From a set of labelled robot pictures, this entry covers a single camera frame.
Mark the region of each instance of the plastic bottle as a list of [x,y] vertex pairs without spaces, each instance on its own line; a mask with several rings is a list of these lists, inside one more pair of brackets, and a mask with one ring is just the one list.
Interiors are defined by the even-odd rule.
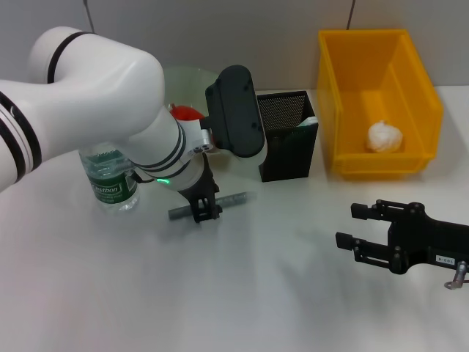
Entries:
[[124,213],[139,202],[132,163],[109,143],[78,151],[97,202],[108,213]]

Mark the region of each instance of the bottle label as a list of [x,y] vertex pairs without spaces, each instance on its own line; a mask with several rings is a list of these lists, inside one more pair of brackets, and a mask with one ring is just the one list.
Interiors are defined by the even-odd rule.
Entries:
[[137,190],[137,182],[127,172],[119,176],[100,180],[88,176],[91,187],[98,200],[107,204],[116,204],[131,198]]

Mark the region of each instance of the white tissue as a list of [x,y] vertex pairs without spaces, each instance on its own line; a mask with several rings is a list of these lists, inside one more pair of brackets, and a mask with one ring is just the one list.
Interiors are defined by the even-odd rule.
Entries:
[[402,132],[384,121],[375,123],[368,130],[366,146],[376,153],[392,153],[399,149],[402,143]]

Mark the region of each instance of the black mesh container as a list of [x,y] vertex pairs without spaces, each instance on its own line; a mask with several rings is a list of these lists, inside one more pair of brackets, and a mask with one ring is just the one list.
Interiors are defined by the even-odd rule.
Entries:
[[258,95],[267,138],[262,182],[308,177],[318,124],[298,127],[314,111],[306,91]]

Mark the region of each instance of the yellow bin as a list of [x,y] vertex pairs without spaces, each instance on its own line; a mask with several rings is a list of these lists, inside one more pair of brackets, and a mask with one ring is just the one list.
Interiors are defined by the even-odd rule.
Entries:
[[[443,106],[405,30],[320,31],[317,98],[325,159],[358,179],[418,172],[436,156]],[[381,120],[404,135],[395,153],[366,148]]]

